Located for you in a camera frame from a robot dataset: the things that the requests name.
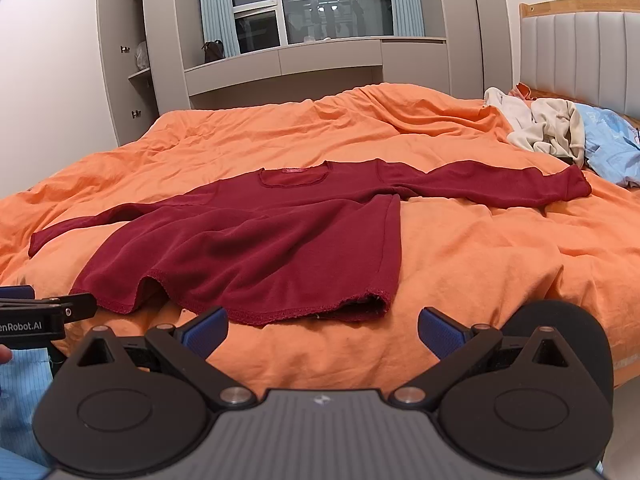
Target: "silver bolt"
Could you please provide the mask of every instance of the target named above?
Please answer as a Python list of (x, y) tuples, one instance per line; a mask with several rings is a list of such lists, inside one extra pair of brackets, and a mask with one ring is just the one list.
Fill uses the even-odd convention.
[(394, 397), (405, 404), (417, 404), (424, 400), (427, 394), (424, 390), (415, 386), (403, 386), (394, 392)]
[(251, 392), (244, 386), (232, 386), (220, 392), (220, 399), (227, 404), (243, 404), (251, 399)]

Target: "headboard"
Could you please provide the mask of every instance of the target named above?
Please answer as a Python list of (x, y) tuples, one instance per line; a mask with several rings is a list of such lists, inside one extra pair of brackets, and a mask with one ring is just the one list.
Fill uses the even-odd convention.
[(520, 81), (640, 118), (640, 0), (520, 4)]

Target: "white garment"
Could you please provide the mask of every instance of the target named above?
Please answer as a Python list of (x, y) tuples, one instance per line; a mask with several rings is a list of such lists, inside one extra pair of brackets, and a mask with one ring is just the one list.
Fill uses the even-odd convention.
[(584, 163), (584, 123), (575, 104), (565, 99), (537, 99), (529, 108), (517, 97), (489, 88), (484, 103), (495, 106), (513, 132), (507, 141), (530, 152), (568, 156), (581, 168)]

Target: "black bag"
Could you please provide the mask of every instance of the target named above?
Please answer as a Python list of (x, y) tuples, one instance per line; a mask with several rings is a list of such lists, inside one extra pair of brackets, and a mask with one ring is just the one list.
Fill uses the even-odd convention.
[(225, 59), (225, 46), (220, 40), (207, 41), (202, 49), (204, 50), (205, 63), (211, 63), (212, 61)]

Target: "red shirt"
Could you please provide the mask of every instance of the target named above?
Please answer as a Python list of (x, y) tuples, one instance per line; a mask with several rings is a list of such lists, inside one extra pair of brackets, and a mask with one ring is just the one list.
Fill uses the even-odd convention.
[(400, 200), (539, 207), (590, 192), (577, 166), (544, 176), (471, 160), (429, 173), (379, 159), (324, 162), (66, 220), (33, 234), (29, 256), (71, 229), (130, 221), (96, 251), (72, 293), (90, 292), (121, 314), (161, 286), (183, 308), (199, 313), (219, 304), (246, 324), (309, 314), (364, 320), (382, 316), (398, 288)]

